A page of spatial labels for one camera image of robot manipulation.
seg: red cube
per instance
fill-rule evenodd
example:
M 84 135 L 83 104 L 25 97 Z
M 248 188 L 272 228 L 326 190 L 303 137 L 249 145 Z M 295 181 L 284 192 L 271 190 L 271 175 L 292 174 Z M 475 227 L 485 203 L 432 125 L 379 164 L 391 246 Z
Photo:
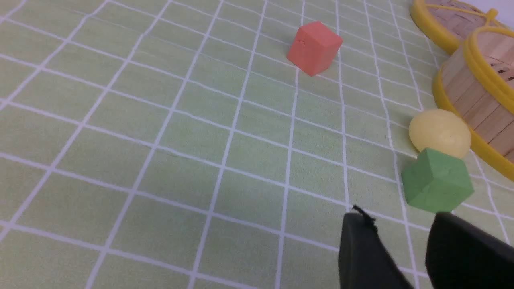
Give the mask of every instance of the red cube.
M 343 38 L 316 21 L 298 29 L 287 59 L 310 76 L 330 67 Z

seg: bamboo steamer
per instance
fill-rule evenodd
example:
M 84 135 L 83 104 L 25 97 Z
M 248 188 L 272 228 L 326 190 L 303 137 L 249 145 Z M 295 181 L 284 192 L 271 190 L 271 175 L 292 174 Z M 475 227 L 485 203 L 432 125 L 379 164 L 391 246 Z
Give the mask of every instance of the bamboo steamer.
M 433 92 L 468 124 L 471 148 L 514 180 L 514 32 L 476 29 L 442 66 Z
M 448 54 L 475 29 L 484 26 L 503 27 L 494 18 L 498 12 L 483 13 L 477 7 L 457 0 L 414 0 L 411 17 L 414 23 Z

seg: green cube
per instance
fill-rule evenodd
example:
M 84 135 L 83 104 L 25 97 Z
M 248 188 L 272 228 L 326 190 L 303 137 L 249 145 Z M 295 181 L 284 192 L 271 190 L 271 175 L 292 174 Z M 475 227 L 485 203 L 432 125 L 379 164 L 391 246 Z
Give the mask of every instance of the green cube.
M 407 204 L 429 212 L 452 211 L 473 193 L 466 164 L 426 148 L 401 173 Z

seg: foam cube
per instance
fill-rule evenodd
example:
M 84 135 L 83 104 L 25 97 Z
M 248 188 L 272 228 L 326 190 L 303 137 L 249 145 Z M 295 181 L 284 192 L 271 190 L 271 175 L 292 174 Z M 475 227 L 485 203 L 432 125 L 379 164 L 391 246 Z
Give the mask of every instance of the foam cube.
M 401 173 L 407 204 L 429 212 L 452 211 L 473 193 L 466 164 L 426 148 Z
M 287 59 L 310 76 L 314 76 L 332 64 L 343 43 L 332 30 L 317 21 L 298 29 Z

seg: yellow ball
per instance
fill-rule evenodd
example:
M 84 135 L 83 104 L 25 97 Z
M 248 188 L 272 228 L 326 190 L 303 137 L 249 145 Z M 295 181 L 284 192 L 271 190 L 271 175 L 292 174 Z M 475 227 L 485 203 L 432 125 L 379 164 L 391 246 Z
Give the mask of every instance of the yellow ball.
M 409 125 L 409 137 L 419 151 L 432 148 L 458 158 L 466 156 L 471 146 L 466 123 L 445 110 L 428 110 L 415 116 Z

